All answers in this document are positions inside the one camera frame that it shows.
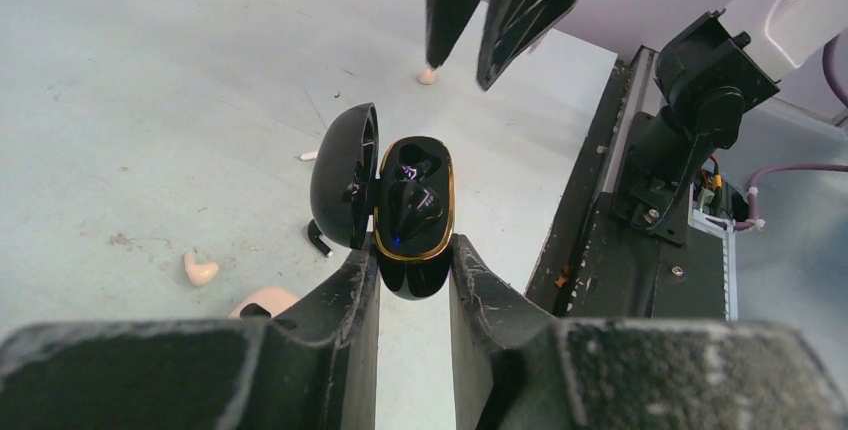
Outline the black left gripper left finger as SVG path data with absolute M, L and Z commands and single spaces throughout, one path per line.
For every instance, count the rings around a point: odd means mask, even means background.
M 1 347 L 1 425 L 370 429 L 379 289 L 368 241 L 271 318 L 22 328 Z

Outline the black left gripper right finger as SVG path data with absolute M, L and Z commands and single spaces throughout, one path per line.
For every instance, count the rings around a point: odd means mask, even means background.
M 557 318 L 450 240 L 460 429 L 843 429 L 817 354 L 759 322 Z

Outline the black earbud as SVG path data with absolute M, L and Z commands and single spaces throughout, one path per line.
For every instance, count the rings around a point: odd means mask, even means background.
M 323 233 L 314 219 L 307 224 L 306 235 L 310 244 L 324 257 L 330 258 L 334 255 L 331 247 L 322 239 Z
M 388 193 L 389 230 L 395 243 L 411 240 L 442 216 L 443 205 L 436 191 L 416 180 L 393 183 Z

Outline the black gold-trimmed charging case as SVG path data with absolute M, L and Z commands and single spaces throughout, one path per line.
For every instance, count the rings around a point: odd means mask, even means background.
M 379 151 L 376 107 L 336 117 L 318 149 L 310 183 L 317 229 L 353 250 L 376 252 L 383 282 L 407 300 L 444 285 L 455 221 L 455 172 L 445 144 L 405 137 Z

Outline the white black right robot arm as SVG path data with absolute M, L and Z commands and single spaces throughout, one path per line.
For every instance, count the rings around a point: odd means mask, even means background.
M 426 0 L 426 60 L 440 67 L 478 4 L 488 4 L 476 80 L 489 89 L 577 0 Z M 847 27 L 847 0 L 731 0 L 700 16 L 660 51 L 664 106 L 624 156 L 615 214 L 649 233 L 689 200 L 714 151 L 737 140 L 744 114 Z

